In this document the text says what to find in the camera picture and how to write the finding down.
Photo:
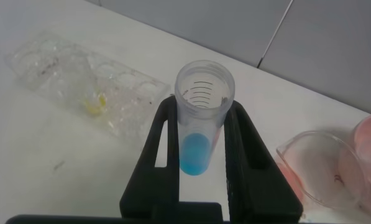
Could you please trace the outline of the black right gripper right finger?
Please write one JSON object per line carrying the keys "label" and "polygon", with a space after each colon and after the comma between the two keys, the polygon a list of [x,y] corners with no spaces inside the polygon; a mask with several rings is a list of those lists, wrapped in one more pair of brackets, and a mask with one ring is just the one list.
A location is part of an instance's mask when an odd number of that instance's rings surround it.
{"label": "black right gripper right finger", "polygon": [[224,121],[227,197],[232,223],[298,223],[303,206],[244,107]]}

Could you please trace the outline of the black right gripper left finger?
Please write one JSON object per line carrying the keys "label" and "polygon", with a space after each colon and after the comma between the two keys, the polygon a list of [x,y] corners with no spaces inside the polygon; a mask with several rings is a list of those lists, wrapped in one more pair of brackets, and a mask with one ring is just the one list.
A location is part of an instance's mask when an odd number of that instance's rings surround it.
{"label": "black right gripper left finger", "polygon": [[[163,125],[167,123],[167,165],[155,167]],[[150,219],[159,206],[179,202],[179,143],[176,99],[164,99],[120,200],[122,218]]]}

